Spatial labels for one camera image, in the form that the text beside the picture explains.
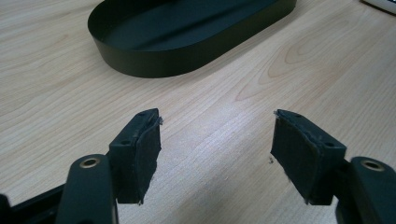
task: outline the black oval tray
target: black oval tray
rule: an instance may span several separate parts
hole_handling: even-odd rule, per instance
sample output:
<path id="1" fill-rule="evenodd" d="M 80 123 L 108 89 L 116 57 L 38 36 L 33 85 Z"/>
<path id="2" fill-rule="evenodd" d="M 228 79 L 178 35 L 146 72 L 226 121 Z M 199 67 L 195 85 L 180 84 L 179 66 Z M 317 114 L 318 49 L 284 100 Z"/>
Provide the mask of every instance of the black oval tray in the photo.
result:
<path id="1" fill-rule="evenodd" d="M 218 58 L 293 11 L 296 0 L 107 0 L 88 19 L 103 59 L 134 77 L 171 77 Z"/>

